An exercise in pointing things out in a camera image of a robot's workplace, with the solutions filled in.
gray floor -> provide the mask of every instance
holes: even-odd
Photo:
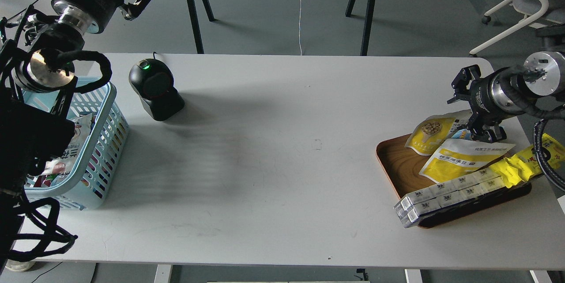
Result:
[[[0,0],[0,17],[11,16],[33,0]],[[50,0],[37,8],[52,13]],[[512,8],[493,15],[485,26],[482,13],[501,0],[377,0],[370,56],[448,56],[465,57],[468,51],[520,19]],[[359,54],[366,0],[358,0],[353,17],[346,18],[347,0],[302,0],[301,38],[304,55],[356,56]],[[200,28],[204,51],[211,54],[300,54],[298,45],[299,0],[210,0],[217,22],[206,20],[200,0]],[[135,21],[123,20],[119,13],[99,35],[85,36],[85,49],[101,52],[196,53],[185,0],[153,0]],[[540,41],[525,28],[480,53],[497,69],[521,64],[537,51]],[[89,66],[84,64],[79,74]],[[114,70],[115,73],[129,70]],[[187,66],[187,72],[198,72]],[[555,105],[548,99],[544,107]],[[521,117],[526,130],[533,120]],[[561,126],[549,133],[564,141]],[[57,263],[38,263],[30,272],[0,276],[0,283],[31,282]],[[94,282],[152,282],[155,265],[99,264]],[[89,282],[94,264],[63,263],[37,280],[40,282]],[[404,282],[402,269],[368,269],[374,282]],[[172,282],[206,281],[329,281],[357,280],[350,268],[289,267],[174,267]],[[525,283],[527,271],[423,271],[424,282]]]

white table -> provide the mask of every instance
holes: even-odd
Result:
[[[166,54],[158,58],[186,107],[156,122],[128,82],[150,54],[108,57],[131,133],[107,201],[62,212],[79,239],[51,259],[565,268],[565,216],[544,179],[433,229],[403,229],[392,209],[398,198],[375,147],[467,108],[446,104],[450,82],[471,64],[492,72],[486,60]],[[528,144],[516,118],[504,125],[516,148]]]

yellow packet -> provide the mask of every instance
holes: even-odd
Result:
[[[565,158],[565,148],[553,137],[543,134],[543,152],[547,158],[549,166],[553,169],[559,168],[559,162]],[[541,174],[539,163],[533,154],[533,146],[529,146],[510,158],[503,158],[490,166],[493,172],[502,176],[502,180],[507,188],[527,182],[531,177]]]
[[[444,140],[468,123],[471,115],[471,110],[462,110],[430,116],[416,127],[404,147],[412,148],[423,156],[432,155]]]
[[[436,183],[446,182],[480,169],[513,147],[508,143],[448,139],[422,167],[420,175]]]

snack package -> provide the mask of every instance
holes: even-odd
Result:
[[[75,123],[75,135],[63,153],[63,156],[47,162],[45,170],[37,178],[34,187],[51,187],[60,184],[69,176],[80,151],[90,135],[92,113],[72,118]]]
[[[544,155],[548,156],[547,163],[553,169],[559,168],[559,162],[565,158],[565,148],[553,137],[543,134],[542,146],[545,148]],[[527,182],[531,177],[541,174],[539,163],[533,154],[533,146],[517,152],[510,158],[503,158],[489,166],[493,172],[502,176],[507,188]]]
[[[467,130],[466,128],[462,130],[458,130],[453,136],[450,138],[458,138],[460,140],[472,140],[471,138],[471,131]]]
[[[404,147],[412,148],[423,156],[432,155],[446,138],[468,123],[471,115],[471,110],[462,110],[430,116],[416,127]]]
[[[506,154],[514,144],[448,139],[426,162],[420,175],[442,183],[480,169]]]

black cable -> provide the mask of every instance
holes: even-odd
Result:
[[[562,110],[563,106],[559,106],[555,108],[555,110]],[[547,159],[543,156],[543,145],[542,145],[542,137],[543,137],[543,130],[545,126],[549,122],[548,119],[539,120],[535,123],[533,127],[533,152],[535,154],[535,159],[537,160],[539,167],[543,174],[547,177],[547,179],[555,185],[555,187],[559,188],[561,191],[565,191],[565,179],[553,170],[553,168],[547,162]]]
[[[41,273],[40,275],[38,275],[38,276],[36,277],[36,279],[34,279],[34,281],[31,281],[30,283],[34,283],[35,281],[37,281],[37,279],[38,279],[41,275],[44,275],[44,274],[49,273],[49,272],[52,271],[54,268],[56,268],[56,267],[58,267],[59,265],[61,265],[61,263],[62,263],[62,262],[59,262],[59,264],[55,265],[55,266],[52,267],[51,269],[49,269],[49,270],[47,270],[47,271]]]
[[[512,87],[510,79],[513,76],[528,76],[531,73],[532,72],[530,70],[520,65],[511,66],[500,72],[498,80],[500,81],[500,87],[502,88],[504,94],[506,94],[506,96],[510,100],[512,100],[512,102],[514,102],[516,106],[535,118],[545,118],[548,120],[565,120],[565,112],[563,112],[562,110],[542,110],[528,101],[528,98],[526,98],[522,93]]]
[[[97,88],[101,88],[102,86],[107,84],[112,77],[112,68],[108,58],[97,51],[74,50],[60,53],[57,56],[55,65],[62,66],[63,64],[75,60],[97,62],[97,64],[100,66],[100,72],[102,73],[102,77],[100,79],[75,88],[75,92],[77,93],[87,93],[96,90]]]
[[[31,3],[30,5],[35,5],[39,0],[35,0],[33,3]],[[13,15],[12,17],[8,18],[7,21],[10,21],[12,19],[14,19],[17,15],[23,13],[24,11],[26,11],[27,8],[23,9],[22,11],[20,11],[19,13],[17,13],[16,15]]]

